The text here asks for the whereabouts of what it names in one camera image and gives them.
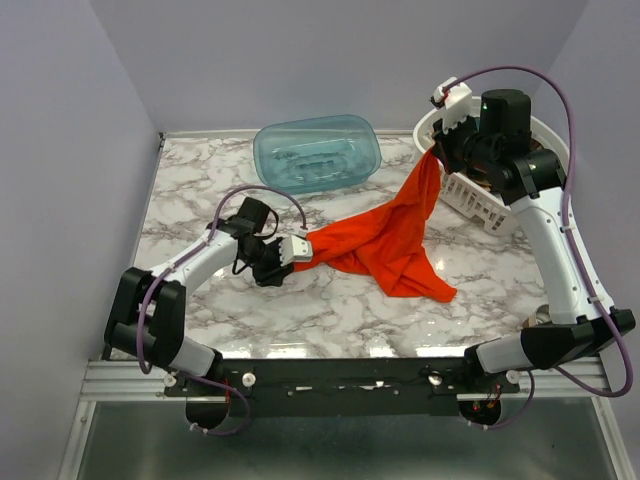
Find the orange t shirt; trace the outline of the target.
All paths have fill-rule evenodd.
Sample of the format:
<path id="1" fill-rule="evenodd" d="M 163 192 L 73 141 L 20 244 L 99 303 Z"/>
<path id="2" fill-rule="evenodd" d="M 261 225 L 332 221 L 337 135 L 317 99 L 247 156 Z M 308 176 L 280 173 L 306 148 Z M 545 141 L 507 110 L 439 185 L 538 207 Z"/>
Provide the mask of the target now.
<path id="1" fill-rule="evenodd" d="M 294 270 L 326 264 L 372 277 L 389 297 L 452 301 L 457 290 L 437 275 L 423 247 L 440 187 L 438 159 L 426 152 L 391 201 L 309 233 L 313 259 Z"/>

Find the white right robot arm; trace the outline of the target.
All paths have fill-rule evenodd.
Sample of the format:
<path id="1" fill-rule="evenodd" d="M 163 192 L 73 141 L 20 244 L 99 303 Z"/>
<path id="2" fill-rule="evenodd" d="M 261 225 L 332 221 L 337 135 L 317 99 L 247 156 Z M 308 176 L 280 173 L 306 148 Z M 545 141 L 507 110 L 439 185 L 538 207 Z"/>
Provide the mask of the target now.
<path id="1" fill-rule="evenodd" d="M 447 173 L 485 178 L 514 214 L 528 239 L 549 304 L 549 322 L 466 350 L 460 379 L 480 392 L 508 370 L 549 369 L 594 354 L 636 326 L 606 290 L 583 273 L 595 272 L 576 226 L 566 222 L 566 176 L 557 154 L 531 146 L 531 99 L 520 90 L 497 89 L 475 102 L 464 84 L 438 88 L 432 102 L 434 155 Z"/>

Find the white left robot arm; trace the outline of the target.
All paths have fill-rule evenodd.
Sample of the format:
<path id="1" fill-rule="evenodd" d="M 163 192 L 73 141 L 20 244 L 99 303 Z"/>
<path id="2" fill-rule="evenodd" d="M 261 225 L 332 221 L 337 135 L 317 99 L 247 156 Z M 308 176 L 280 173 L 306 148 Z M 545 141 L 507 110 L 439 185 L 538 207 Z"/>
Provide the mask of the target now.
<path id="1" fill-rule="evenodd" d="M 187 373 L 201 395 L 214 393 L 222 380 L 223 355 L 185 334 L 189 297 L 227 266 L 238 275 L 252 271 L 260 287 L 280 287 L 293 272 L 281 260 L 283 239 L 262 230 L 277 213 L 246 198 L 239 211 L 211 222 L 203 236 L 169 262 L 151 270 L 127 269 L 121 276 L 104 333 L 111 348 L 143 355 L 145 367 Z"/>

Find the beige tape roll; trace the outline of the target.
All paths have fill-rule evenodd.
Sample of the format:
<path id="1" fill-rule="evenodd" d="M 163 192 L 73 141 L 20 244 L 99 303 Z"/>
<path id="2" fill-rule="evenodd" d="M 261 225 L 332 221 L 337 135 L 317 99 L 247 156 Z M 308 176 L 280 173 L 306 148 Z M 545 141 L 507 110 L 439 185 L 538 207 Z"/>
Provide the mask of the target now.
<path id="1" fill-rule="evenodd" d="M 549 306 L 547 304 L 539 306 L 531 315 L 529 315 L 522 324 L 523 328 L 532 328 L 538 325 L 544 325 L 551 322 Z"/>

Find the white plastic laundry basket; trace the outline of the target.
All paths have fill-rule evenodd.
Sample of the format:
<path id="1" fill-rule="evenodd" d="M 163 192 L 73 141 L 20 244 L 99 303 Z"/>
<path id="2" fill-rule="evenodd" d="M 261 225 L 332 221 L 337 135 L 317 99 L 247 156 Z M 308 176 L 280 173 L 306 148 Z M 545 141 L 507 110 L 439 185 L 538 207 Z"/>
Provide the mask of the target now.
<path id="1" fill-rule="evenodd" d="M 433 147 L 433 124 L 441 116 L 439 110 L 432 108 L 415 126 L 413 140 L 422 154 Z M 531 118 L 531 129 L 533 143 L 554 151 L 563 168 L 567 169 L 569 147 L 561 137 L 536 117 Z M 467 219 L 481 221 L 487 233 L 507 236 L 518 228 L 515 217 L 499 195 L 490 193 L 463 174 L 447 174 L 443 166 L 440 166 L 440 180 L 439 199 Z"/>

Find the clear blue plastic tub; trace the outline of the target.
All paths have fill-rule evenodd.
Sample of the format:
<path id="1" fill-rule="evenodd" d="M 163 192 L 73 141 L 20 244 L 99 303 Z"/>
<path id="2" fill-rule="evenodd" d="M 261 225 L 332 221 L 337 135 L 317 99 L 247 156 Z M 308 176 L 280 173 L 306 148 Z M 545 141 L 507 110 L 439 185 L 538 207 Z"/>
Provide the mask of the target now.
<path id="1" fill-rule="evenodd" d="M 359 185 L 382 161 L 373 128 L 355 115 L 267 126 L 254 137 L 253 158 L 264 184 L 291 195 Z"/>

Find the aluminium extrusion rail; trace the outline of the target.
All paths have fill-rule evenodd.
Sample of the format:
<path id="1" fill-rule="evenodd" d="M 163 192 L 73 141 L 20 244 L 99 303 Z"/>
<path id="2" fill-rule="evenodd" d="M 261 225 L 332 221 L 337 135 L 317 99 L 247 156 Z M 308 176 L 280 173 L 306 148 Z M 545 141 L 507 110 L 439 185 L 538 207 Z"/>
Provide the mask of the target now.
<path id="1" fill-rule="evenodd" d="M 135 361 L 97 361 L 85 371 L 85 400 L 154 400 L 167 397 L 214 397 L 228 385 L 246 397 L 268 389 L 286 395 L 347 393 L 351 390 L 401 393 L 416 387 L 428 395 L 459 399 L 498 396 L 570 398 L 589 388 L 607 391 L 602 362 L 586 357 L 559 368 L 531 373 L 509 371 L 474 377 L 460 357 L 427 358 L 217 358 L 203 376 L 176 367 L 155 366 L 143 373 Z"/>

